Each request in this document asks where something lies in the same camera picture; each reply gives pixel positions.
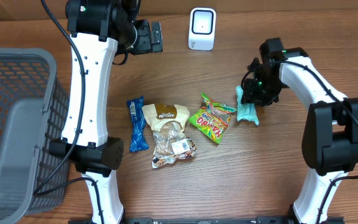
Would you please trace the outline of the teal tissue wipes pack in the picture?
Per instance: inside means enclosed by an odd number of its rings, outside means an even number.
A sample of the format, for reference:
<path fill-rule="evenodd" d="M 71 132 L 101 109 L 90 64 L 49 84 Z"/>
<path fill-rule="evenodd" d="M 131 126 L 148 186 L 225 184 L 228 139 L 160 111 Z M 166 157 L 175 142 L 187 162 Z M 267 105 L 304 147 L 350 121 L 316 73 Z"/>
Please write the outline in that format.
<path fill-rule="evenodd" d="M 243 96 L 243 89 L 241 86 L 236 87 L 237 95 L 237 121 L 249 121 L 253 122 L 255 125 L 259 125 L 259 119 L 257 116 L 257 111 L 253 103 L 242 103 L 241 99 Z"/>

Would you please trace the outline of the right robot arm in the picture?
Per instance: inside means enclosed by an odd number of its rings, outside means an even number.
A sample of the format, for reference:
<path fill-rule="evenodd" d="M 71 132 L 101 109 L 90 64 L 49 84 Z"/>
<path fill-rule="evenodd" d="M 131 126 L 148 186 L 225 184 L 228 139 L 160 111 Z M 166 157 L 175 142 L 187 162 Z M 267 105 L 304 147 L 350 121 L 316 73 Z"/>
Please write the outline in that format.
<path fill-rule="evenodd" d="M 242 78 L 239 104 L 269 106 L 282 89 L 291 89 L 308 111 L 301 142 L 308 171 L 288 215 L 260 217 L 257 223 L 344 223 L 329 218 L 328 208 L 343 180 L 358 179 L 358 98 L 329 84 L 301 47 L 286 49 L 273 38 L 259 52 Z"/>

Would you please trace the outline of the beige brown snack bag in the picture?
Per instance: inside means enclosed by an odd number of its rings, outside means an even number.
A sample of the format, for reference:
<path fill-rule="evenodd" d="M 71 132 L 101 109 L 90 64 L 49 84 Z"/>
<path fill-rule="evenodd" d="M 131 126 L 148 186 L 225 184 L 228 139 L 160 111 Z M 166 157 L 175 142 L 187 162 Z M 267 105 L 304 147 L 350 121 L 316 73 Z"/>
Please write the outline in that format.
<path fill-rule="evenodd" d="M 150 104 L 142 107 L 155 143 L 152 167 L 157 169 L 195 155 L 195 143 L 185 134 L 190 112 L 182 105 Z"/>

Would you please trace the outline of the green Haribo candy bag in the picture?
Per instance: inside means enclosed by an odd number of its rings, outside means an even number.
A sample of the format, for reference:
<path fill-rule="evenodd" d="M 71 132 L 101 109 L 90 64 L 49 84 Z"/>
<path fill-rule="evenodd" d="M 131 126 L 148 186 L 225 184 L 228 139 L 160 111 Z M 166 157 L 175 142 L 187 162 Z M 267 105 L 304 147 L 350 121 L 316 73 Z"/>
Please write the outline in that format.
<path fill-rule="evenodd" d="M 216 144 L 220 144 L 223 133 L 228 128 L 232 115 L 237 111 L 234 107 L 214 101 L 202 93 L 203 103 L 199 110 L 188 118 L 188 121 Z"/>

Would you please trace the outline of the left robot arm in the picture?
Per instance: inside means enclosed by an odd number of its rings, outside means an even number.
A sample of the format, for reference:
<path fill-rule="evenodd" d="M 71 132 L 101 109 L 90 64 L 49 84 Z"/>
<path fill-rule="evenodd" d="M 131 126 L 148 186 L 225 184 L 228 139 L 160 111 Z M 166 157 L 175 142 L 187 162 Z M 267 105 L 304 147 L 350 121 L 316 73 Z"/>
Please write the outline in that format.
<path fill-rule="evenodd" d="M 72 162 L 85 182 L 93 214 L 91 223 L 123 223 L 116 171 L 124 142 L 109 136 L 106 108 L 109 79 L 117 55 L 141 55 L 163 50 L 158 22 L 138 19 L 140 1 L 69 0 L 67 26 L 61 33 L 71 46 L 70 101 L 62 135 L 49 152 Z"/>

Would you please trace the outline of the blue snack wrapper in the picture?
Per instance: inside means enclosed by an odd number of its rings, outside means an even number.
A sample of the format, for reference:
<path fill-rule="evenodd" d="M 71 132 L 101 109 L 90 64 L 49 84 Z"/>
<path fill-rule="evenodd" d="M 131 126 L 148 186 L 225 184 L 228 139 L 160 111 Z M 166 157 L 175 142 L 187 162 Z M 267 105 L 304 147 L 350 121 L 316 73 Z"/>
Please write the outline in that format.
<path fill-rule="evenodd" d="M 146 125 L 146 120 L 142 111 L 143 106 L 143 96 L 127 101 L 127 107 L 130 112 L 132 123 L 132 139 L 129 148 L 130 152 L 144 151 L 149 148 L 149 145 L 147 144 L 147 141 L 144 137 L 144 128 Z"/>

